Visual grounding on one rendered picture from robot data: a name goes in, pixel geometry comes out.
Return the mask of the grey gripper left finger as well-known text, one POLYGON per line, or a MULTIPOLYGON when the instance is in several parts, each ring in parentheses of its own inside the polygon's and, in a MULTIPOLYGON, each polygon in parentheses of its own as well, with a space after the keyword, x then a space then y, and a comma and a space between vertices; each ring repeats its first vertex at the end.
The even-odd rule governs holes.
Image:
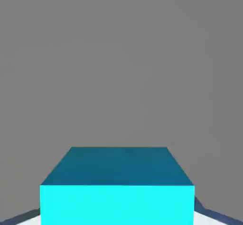
POLYGON ((33 209, 33 210, 30 210, 26 213, 17 215, 15 217, 8 218, 8 219, 0 222, 0 225, 17 225, 17 224, 20 224, 20 223, 25 222, 27 220, 30 220, 34 217, 37 217, 39 215, 40 215, 40 208, 33 209))

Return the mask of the small cyan cube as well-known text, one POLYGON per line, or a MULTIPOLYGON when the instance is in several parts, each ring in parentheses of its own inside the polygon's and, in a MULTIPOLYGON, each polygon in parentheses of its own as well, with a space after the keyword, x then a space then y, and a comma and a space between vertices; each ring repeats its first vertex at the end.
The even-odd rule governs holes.
POLYGON ((193 225, 194 203, 166 147, 72 147, 40 185, 41 225, 193 225))

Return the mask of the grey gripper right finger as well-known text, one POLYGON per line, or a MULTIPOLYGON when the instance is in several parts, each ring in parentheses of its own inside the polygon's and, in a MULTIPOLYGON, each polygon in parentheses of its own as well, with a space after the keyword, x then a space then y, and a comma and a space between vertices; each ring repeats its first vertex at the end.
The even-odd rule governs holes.
POLYGON ((194 225, 243 225, 243 221, 207 209, 195 197, 194 225))

